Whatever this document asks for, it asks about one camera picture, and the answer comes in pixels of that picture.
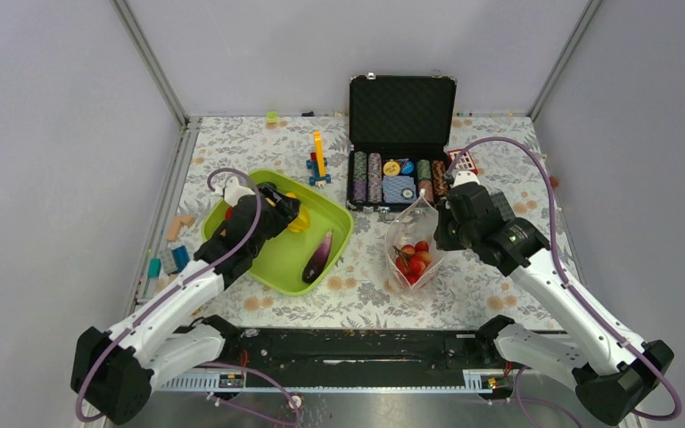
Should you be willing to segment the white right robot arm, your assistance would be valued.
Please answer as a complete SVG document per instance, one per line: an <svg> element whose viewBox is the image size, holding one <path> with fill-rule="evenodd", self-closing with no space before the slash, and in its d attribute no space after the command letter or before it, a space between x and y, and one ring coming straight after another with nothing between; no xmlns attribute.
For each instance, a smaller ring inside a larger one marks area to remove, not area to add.
<svg viewBox="0 0 685 428"><path fill-rule="evenodd" d="M437 205L436 245L473 251L522 286L558 321L573 344L534 333L509 317L480 327L475 347L485 366L519 363L574 391L601 423L617 426L660 383L674 359L662 340L645 341L604 309L574 278L544 234L524 218L506 220L488 190L469 182Z"/></svg>

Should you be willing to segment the green starfruit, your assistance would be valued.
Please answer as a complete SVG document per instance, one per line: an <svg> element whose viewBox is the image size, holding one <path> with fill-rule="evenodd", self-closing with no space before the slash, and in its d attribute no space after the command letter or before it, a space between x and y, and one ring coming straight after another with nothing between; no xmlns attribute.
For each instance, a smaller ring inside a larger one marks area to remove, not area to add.
<svg viewBox="0 0 685 428"><path fill-rule="evenodd" d="M288 224L287 229L290 232L299 234L299 233L304 232L305 230L307 230L309 228L310 228L310 216L309 216L308 210L305 206L301 206L298 216Z"/></svg>

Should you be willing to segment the clear zip top bag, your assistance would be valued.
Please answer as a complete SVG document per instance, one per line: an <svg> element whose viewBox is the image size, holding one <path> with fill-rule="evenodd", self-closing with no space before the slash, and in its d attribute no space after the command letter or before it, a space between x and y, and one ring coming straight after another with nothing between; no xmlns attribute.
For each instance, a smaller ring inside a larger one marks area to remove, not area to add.
<svg viewBox="0 0 685 428"><path fill-rule="evenodd" d="M397 292L425 288L437 277L445 256L434 238L438 211L425 197L425 190L420 190L416 200L394 218L385 234L388 283Z"/></svg>

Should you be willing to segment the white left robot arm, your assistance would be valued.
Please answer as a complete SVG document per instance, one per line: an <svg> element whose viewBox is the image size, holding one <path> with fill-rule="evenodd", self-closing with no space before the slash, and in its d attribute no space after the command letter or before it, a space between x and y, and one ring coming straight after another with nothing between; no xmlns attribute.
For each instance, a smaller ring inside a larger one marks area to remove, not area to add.
<svg viewBox="0 0 685 428"><path fill-rule="evenodd" d="M241 343L211 325L172 338L180 323L216 298L247 272L264 244L283 233L301 214L301 201L272 185L229 184L223 198L231 208L193 260L154 299L102 331L89 327L77 341L70 387L77 394L76 416L90 404L99 417L124 424L152 393L201 363L231 366Z"/></svg>

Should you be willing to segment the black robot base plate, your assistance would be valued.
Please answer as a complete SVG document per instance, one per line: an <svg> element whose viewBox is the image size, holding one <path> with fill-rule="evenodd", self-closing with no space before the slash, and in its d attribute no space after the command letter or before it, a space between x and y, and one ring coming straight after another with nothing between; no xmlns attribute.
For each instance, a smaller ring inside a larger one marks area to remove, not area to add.
<svg viewBox="0 0 685 428"><path fill-rule="evenodd" d="M217 361L258 370L286 388L463 387L464 373L510 375L520 364L493 353L472 331L238 327L220 316L190 325L216 328Z"/></svg>

